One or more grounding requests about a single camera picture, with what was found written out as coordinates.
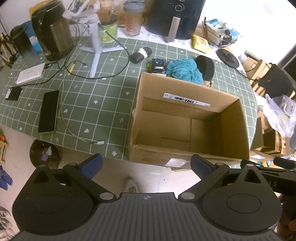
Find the person's hand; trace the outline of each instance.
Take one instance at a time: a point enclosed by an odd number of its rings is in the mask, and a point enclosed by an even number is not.
[[[282,203],[282,214],[277,225],[277,233],[286,240],[296,235],[296,197],[281,194],[279,200]]]

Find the paper box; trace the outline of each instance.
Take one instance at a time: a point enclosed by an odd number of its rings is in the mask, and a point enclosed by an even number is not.
[[[262,118],[258,117],[256,131],[250,149],[250,160],[265,163],[272,161],[275,156],[283,157],[289,155],[289,138],[282,138],[273,129],[264,131],[263,123]]]
[[[241,102],[218,90],[143,73],[128,152],[133,162],[161,166],[179,162],[175,167],[182,166],[195,153],[221,161],[248,159]]]

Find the barcode label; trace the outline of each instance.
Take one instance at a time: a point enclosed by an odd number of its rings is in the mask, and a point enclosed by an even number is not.
[[[163,95],[164,98],[167,99],[174,99],[174,100],[179,100],[179,101],[183,101],[183,102],[187,102],[187,103],[192,103],[192,104],[198,104],[198,105],[202,105],[202,106],[210,106],[210,104],[201,102],[201,101],[197,101],[197,100],[192,100],[192,99],[188,99],[182,96],[178,96],[178,95],[173,95],[173,94],[169,94],[169,93],[165,93]]]

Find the open cardboard box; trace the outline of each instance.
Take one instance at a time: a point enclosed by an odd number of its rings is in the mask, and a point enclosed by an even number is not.
[[[170,161],[167,166],[181,167],[198,153],[237,164],[249,158],[248,146],[238,97],[142,73],[130,129],[130,161],[161,166]]]

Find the tiled floor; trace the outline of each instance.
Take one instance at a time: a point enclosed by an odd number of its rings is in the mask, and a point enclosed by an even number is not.
[[[9,147],[5,154],[4,170],[12,177],[13,185],[8,191],[0,188],[0,206],[11,212],[12,204],[27,179],[35,170],[29,158],[29,149],[34,137],[27,136],[5,126],[0,126],[5,134]],[[61,148],[62,163],[60,167],[70,162],[80,163],[90,155],[66,148]],[[200,179],[193,171],[173,172],[170,168],[153,165],[132,163],[128,161],[105,158],[102,170],[93,180],[119,195],[123,191],[123,181],[131,176],[139,186],[140,192],[174,192],[178,196],[181,192],[197,183]],[[19,230],[13,218],[9,218],[13,230]]]

